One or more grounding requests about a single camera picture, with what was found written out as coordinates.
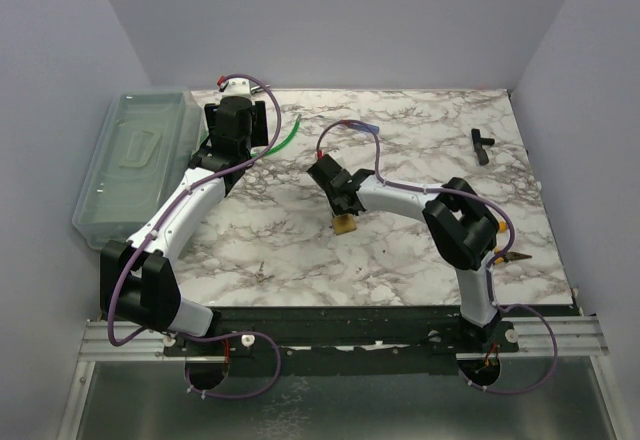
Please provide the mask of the green cable lock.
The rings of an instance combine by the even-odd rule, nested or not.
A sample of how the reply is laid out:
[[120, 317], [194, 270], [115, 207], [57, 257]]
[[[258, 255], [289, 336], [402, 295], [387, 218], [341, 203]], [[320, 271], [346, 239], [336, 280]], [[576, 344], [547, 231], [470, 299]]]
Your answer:
[[[252, 94], [257, 94], [264, 91], [264, 89], [258, 85], [252, 86], [250, 90]], [[297, 114], [294, 117], [294, 123], [292, 125], [291, 131], [289, 132], [289, 134], [284, 138], [284, 140], [280, 141], [277, 145], [275, 145], [268, 152], [266, 152], [265, 156], [274, 155], [280, 152], [281, 150], [283, 150], [284, 148], [286, 148], [298, 133], [300, 128], [300, 123], [301, 123], [301, 114]]]

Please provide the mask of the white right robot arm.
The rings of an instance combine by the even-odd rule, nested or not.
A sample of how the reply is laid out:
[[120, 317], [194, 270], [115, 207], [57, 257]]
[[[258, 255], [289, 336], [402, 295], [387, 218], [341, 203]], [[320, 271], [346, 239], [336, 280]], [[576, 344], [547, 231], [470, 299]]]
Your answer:
[[307, 173], [336, 216], [384, 212], [424, 223], [441, 258], [455, 270], [462, 344], [480, 352], [494, 343], [500, 313], [487, 271], [499, 222], [466, 181], [454, 177], [435, 187], [384, 182], [372, 170], [351, 174], [330, 155], [316, 160]]

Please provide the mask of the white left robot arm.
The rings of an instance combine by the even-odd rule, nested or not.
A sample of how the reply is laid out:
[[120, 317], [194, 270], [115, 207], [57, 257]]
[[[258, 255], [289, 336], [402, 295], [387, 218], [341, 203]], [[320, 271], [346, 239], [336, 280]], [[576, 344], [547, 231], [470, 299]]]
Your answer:
[[232, 95], [204, 108], [208, 136], [178, 187], [142, 228], [100, 253], [100, 307], [109, 323], [126, 320], [160, 333], [187, 335], [201, 355], [222, 340], [211, 309], [180, 292], [174, 263], [206, 215], [252, 165], [252, 149], [267, 147], [266, 105]]

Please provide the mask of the brass padlock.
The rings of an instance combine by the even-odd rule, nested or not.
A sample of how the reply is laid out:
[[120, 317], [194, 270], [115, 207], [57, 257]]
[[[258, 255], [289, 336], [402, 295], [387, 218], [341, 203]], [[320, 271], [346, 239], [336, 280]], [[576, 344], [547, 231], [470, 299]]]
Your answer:
[[355, 231], [357, 224], [353, 215], [343, 214], [332, 218], [332, 228], [336, 235], [343, 235]]

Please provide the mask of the spare silver keys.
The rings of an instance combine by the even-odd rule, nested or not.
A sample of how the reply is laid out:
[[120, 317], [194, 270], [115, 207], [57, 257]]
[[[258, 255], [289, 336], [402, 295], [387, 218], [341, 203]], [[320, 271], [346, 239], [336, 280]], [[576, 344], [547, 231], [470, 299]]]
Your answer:
[[260, 266], [258, 267], [258, 269], [255, 272], [254, 276], [255, 276], [255, 280], [256, 280], [256, 282], [258, 284], [270, 281], [271, 279], [274, 278], [273, 274], [271, 274], [271, 273], [269, 273], [269, 272], [267, 272], [265, 270], [265, 262], [264, 261], [262, 261], [260, 263]]

